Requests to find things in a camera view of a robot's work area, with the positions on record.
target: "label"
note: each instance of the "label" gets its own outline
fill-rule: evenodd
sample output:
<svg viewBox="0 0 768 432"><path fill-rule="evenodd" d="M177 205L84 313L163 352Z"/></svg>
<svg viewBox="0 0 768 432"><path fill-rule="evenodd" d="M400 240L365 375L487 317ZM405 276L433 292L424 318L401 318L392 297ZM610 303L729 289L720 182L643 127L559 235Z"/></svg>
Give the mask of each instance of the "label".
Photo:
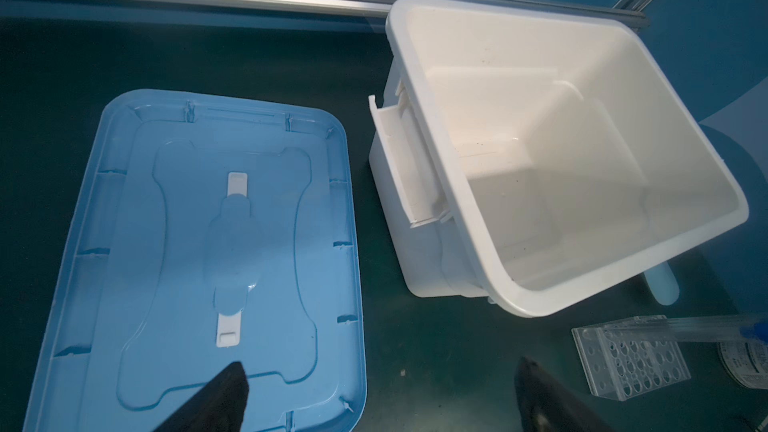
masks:
<svg viewBox="0 0 768 432"><path fill-rule="evenodd" d="M768 390L768 345L720 342L720 360L736 382L750 389Z"/></svg>

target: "white plastic bin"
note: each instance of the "white plastic bin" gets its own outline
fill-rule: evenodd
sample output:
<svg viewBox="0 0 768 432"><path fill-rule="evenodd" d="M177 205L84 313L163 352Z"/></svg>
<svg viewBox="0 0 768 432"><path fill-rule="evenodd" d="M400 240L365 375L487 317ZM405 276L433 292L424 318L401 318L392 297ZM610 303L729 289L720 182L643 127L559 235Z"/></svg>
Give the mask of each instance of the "white plastic bin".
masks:
<svg viewBox="0 0 768 432"><path fill-rule="evenodd" d="M744 194L626 26L398 0L370 152L421 297L551 314L746 220Z"/></svg>

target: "plastic container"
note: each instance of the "plastic container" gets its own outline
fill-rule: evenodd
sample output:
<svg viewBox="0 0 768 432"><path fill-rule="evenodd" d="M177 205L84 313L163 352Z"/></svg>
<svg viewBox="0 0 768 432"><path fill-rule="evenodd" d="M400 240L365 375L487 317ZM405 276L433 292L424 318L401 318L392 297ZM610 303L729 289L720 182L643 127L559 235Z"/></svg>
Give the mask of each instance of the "plastic container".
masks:
<svg viewBox="0 0 768 432"><path fill-rule="evenodd" d="M346 137L321 110L137 90L104 109L24 430L153 430L229 363L243 430L366 399Z"/></svg>
<svg viewBox="0 0 768 432"><path fill-rule="evenodd" d="M768 344L768 315L759 314L656 318L636 324L614 324L606 329L638 341Z"/></svg>
<svg viewBox="0 0 768 432"><path fill-rule="evenodd" d="M746 220L735 179L626 26L398 0L386 31L370 163L414 294L547 315Z"/></svg>
<svg viewBox="0 0 768 432"><path fill-rule="evenodd" d="M665 318L647 315L571 329L592 395L624 401L690 379L677 342L638 339L612 328Z"/></svg>

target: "blue plastic lid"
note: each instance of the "blue plastic lid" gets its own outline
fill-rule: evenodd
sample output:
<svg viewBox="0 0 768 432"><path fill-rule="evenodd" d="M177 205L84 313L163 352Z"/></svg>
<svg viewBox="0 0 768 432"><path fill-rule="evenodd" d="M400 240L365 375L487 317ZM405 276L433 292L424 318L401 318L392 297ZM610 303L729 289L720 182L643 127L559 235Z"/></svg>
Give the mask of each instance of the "blue plastic lid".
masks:
<svg viewBox="0 0 768 432"><path fill-rule="evenodd" d="M152 430L234 360L242 430L360 418L344 129L321 110L125 93L101 117L24 429Z"/></svg>

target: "white latch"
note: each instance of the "white latch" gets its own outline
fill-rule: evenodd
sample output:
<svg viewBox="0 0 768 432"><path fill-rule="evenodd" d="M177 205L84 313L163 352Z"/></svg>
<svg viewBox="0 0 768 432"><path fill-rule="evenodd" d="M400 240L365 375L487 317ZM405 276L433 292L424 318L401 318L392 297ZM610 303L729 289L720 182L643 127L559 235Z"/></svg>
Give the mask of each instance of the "white latch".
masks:
<svg viewBox="0 0 768 432"><path fill-rule="evenodd" d="M248 174L244 172L230 172L226 181L226 196L241 194L248 196ZM243 311L235 315L219 314L216 326L216 347L233 347L240 343L240 320Z"/></svg>

